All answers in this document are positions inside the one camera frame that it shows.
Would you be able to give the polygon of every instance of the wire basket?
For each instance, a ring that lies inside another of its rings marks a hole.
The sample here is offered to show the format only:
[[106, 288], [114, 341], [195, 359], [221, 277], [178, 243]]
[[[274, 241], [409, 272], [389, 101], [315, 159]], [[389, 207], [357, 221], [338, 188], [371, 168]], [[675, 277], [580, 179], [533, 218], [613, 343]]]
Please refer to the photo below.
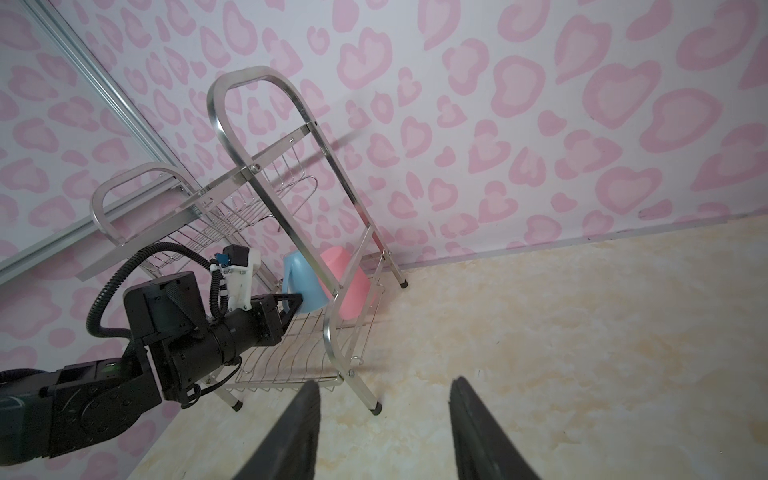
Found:
[[[306, 172], [301, 160], [296, 155], [296, 150], [291, 148], [293, 156], [288, 156], [291, 161], [282, 155], [282, 161], [273, 162], [260, 174], [273, 185], [277, 196], [281, 199], [295, 187], [306, 184], [305, 188], [296, 189], [297, 193], [304, 195], [299, 206], [292, 212], [295, 214], [315, 194], [318, 181]], [[274, 215], [269, 212], [264, 202], [254, 194], [253, 188], [245, 184], [222, 201], [217, 208], [211, 210], [208, 215], [188, 223], [159, 241], [179, 243], [194, 252], [201, 253], [210, 245], [235, 233], [242, 232], [270, 217], [274, 218]], [[145, 260], [142, 266], [153, 276], [161, 276], [172, 273], [166, 270], [166, 267], [182, 259], [184, 259], [184, 263], [175, 269], [181, 271], [190, 262], [190, 259], [180, 253], [157, 253]]]
[[[372, 285], [376, 297], [365, 315], [356, 321], [344, 322], [336, 328], [342, 351], [363, 364], [368, 337], [376, 319], [386, 289], [378, 283]], [[243, 352], [243, 365], [228, 390], [298, 388], [304, 382], [314, 381], [320, 386], [333, 387], [342, 381], [339, 371], [330, 363], [323, 344], [323, 317], [325, 309], [298, 315], [291, 322], [280, 344], [253, 347]]]

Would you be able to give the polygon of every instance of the beige floor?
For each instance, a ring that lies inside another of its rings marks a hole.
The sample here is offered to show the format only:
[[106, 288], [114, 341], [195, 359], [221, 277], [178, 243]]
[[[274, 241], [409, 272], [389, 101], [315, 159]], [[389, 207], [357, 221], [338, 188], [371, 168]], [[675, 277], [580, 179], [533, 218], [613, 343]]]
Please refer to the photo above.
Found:
[[[322, 393], [316, 478], [455, 478], [466, 376], [542, 478], [768, 478], [768, 217], [408, 272]], [[231, 478], [293, 397], [182, 411], [137, 478]]]

